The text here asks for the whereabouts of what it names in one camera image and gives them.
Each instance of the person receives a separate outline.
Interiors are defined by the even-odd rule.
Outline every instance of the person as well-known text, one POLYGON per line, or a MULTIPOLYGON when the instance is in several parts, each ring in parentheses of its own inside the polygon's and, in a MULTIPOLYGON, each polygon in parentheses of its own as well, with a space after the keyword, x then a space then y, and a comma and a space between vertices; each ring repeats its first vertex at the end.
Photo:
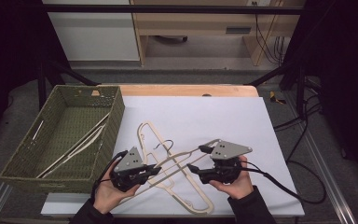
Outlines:
MULTIPOLYGON (((239 156, 241 161, 247 161, 245 156, 239 156)), ((103 180, 109 179, 109 173, 116 162, 109 167, 103 176, 103 180)), ((211 180, 210 184, 217 190, 228 194, 228 203, 231 206, 237 224, 273 224, 275 219, 267 209, 267 206, 257 188, 252 185, 248 171, 241 171, 238 178, 231 184, 211 180)), ((71 219, 70 224, 104 224, 112 223, 113 216, 110 211, 119 205, 121 200, 135 195, 139 188, 136 185, 126 192, 116 189, 111 181, 101 182, 95 193, 95 200, 88 199, 71 219)))

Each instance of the basket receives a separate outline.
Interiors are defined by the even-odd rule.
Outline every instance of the basket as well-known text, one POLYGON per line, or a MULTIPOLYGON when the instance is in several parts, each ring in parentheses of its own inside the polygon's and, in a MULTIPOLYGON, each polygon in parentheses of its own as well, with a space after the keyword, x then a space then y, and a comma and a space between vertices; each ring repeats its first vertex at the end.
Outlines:
POLYGON ((89 193, 112 159, 124 109, 118 86, 54 87, 0 179, 28 192, 89 193), (83 150, 71 154, 79 142, 83 150), (39 176, 67 155, 70 160, 39 176))

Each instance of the hand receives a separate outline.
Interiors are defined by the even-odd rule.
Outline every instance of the hand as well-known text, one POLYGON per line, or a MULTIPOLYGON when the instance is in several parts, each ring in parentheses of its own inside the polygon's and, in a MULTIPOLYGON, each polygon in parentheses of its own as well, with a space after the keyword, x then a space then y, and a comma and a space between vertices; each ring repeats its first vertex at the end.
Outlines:
POLYGON ((115 188, 110 180, 110 172, 113 167, 116 165, 117 161, 114 161, 106 173, 103 175, 102 180, 109 179, 100 183, 100 186, 96 190, 94 207, 100 211, 102 214, 107 214, 112 209, 114 209, 121 200, 135 195, 136 190, 141 187, 140 185, 135 185, 132 189, 123 192, 115 188))
MULTIPOLYGON (((241 161, 248 161, 244 156, 239 156, 239 158, 241 161)), ((242 162, 241 164, 242 167, 247 167, 246 162, 242 162)), ((241 171, 238 178, 230 185, 225 185, 215 180, 211 180, 209 183, 217 190, 228 194, 232 199, 241 199, 254 191, 251 177, 247 171, 241 171)))

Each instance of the gray floor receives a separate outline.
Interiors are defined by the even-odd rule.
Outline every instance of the gray floor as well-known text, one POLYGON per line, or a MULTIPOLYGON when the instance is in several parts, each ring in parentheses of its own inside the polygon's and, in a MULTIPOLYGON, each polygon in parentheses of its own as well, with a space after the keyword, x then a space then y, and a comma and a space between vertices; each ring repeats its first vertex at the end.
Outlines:
MULTIPOLYGON (((144 67, 129 65, 129 63, 123 63, 119 66, 114 64, 116 68, 114 70, 103 63, 98 64, 103 69, 101 67, 95 69, 98 66, 90 69, 89 66, 85 67, 81 63, 75 64, 75 66, 76 71, 82 75, 104 83, 218 84, 248 83, 275 66, 264 62, 259 67, 253 67, 250 63, 249 55, 245 51, 238 50, 235 46, 244 48, 240 38, 225 39, 190 36, 186 43, 181 43, 177 40, 152 38, 147 53, 147 64, 144 67), (225 57, 219 57, 219 54, 216 53, 217 51, 222 51, 225 57)), ((68 76, 64 77, 68 82, 75 82, 68 76)), ((292 94, 290 91, 280 92, 274 85, 278 80, 279 78, 277 77, 258 88, 260 96, 265 99, 268 113, 274 126, 294 117, 289 105, 272 103, 269 100, 270 90, 275 90, 278 99, 283 99, 285 95, 292 94)), ((312 92, 306 91, 307 96, 312 94, 312 92)), ((36 82, 32 81, 12 91, 10 101, 12 101, 12 104, 0 122, 0 172, 37 115, 36 82)), ((323 154, 358 223, 357 163, 341 158, 339 143, 336 141, 322 114, 315 113, 310 117, 309 132, 323 154)), ((282 153, 287 157, 300 136, 299 126, 293 126, 285 131, 276 132, 276 134, 282 153)), ((299 145, 293 159, 315 170, 307 145, 304 142, 299 145)), ((303 197, 310 200, 317 200, 321 197, 321 187, 313 176, 293 164, 289 164, 289 169, 295 185, 303 197)), ((46 195, 44 194, 24 193, 13 189, 3 207, 0 219, 12 217, 51 219, 40 215, 45 199, 46 195)), ((341 223, 328 199, 318 205, 305 204, 304 209, 306 215, 299 220, 299 223, 341 223)), ((295 222, 292 218, 277 218, 277 220, 280 223, 295 222)))

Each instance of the black sleeve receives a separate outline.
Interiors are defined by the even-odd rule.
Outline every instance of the black sleeve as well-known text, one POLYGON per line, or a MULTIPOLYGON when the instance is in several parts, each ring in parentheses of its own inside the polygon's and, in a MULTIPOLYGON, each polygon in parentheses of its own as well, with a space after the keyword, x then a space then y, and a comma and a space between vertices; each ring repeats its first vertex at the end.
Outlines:
POLYGON ((235 214, 237 224, 275 224, 276 221, 267 209, 266 203, 261 197, 257 186, 246 197, 235 200, 228 198, 232 211, 235 214))
POLYGON ((69 224, 111 224, 112 214, 106 215, 100 213, 93 206, 91 199, 88 199, 83 206, 77 211, 69 224))

